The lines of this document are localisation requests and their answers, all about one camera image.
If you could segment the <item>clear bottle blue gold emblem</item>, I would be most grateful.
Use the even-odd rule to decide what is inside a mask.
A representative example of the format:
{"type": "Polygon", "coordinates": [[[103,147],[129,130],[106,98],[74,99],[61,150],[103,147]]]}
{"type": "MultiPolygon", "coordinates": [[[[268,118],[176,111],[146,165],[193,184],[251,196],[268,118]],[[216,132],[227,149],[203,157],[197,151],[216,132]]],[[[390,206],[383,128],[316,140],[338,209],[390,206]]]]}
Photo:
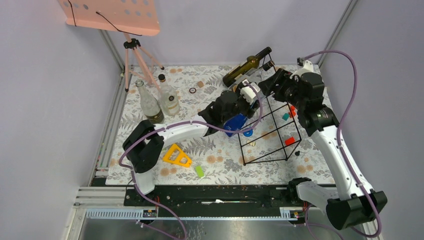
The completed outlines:
{"type": "Polygon", "coordinates": [[[159,100],[162,110],[169,116],[175,116],[181,110],[177,91],[169,85],[164,74],[159,74],[158,79],[160,82],[159,100]]]}

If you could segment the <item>blue square glass bottle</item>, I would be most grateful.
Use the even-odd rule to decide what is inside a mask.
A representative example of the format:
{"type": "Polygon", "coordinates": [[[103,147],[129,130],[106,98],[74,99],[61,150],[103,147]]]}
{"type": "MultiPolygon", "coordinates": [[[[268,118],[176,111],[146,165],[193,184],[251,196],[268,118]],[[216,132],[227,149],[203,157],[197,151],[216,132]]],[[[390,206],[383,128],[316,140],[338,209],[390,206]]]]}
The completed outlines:
{"type": "Polygon", "coordinates": [[[223,128],[229,131],[239,131],[245,125],[247,120],[248,117],[240,113],[228,120],[224,124],[223,128]]]}

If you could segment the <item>clear bottle black label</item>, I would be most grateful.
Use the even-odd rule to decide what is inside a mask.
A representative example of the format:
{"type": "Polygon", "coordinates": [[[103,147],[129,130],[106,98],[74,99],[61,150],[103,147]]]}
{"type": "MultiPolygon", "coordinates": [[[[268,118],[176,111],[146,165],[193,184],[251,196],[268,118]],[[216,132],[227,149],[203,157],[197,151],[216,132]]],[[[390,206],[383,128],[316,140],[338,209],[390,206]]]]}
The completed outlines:
{"type": "Polygon", "coordinates": [[[162,124],[165,116],[159,101],[149,92],[141,79],[136,80],[135,85],[140,94],[140,106],[143,114],[152,124],[162,124]]]}

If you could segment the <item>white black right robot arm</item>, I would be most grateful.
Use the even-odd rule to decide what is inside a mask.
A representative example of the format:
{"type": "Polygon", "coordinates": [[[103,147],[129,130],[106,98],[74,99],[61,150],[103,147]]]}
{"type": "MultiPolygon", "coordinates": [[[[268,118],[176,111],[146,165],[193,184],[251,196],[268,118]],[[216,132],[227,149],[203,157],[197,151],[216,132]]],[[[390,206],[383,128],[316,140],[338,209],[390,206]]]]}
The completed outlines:
{"type": "Polygon", "coordinates": [[[372,221],[380,223],[379,214],[388,199],[383,191],[374,190],[356,165],[343,139],[341,123],[323,103],[325,85],[321,75],[279,69],[258,86],[265,96],[297,109],[299,124],[320,150],[335,181],[336,191],[330,191],[311,180],[296,178],[290,182],[294,188],[287,191],[287,201],[293,206],[304,201],[314,205],[337,230],[372,221]]]}

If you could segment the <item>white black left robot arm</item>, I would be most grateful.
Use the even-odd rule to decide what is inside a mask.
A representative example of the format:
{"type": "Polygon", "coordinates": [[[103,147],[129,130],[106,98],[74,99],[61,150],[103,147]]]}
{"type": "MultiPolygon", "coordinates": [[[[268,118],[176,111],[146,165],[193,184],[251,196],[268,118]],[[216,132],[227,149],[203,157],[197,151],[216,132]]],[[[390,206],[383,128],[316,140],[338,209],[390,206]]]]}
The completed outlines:
{"type": "Polygon", "coordinates": [[[157,164],[164,147],[181,141],[206,137],[218,131],[241,133],[225,127],[230,119],[242,114],[251,116],[259,109],[263,111],[261,91],[258,86],[245,86],[236,92],[226,90],[204,110],[189,120],[171,124],[152,124],[141,121],[124,141],[124,153],[119,165],[131,171],[136,199],[144,206],[155,200],[153,167],[157,164]]]}

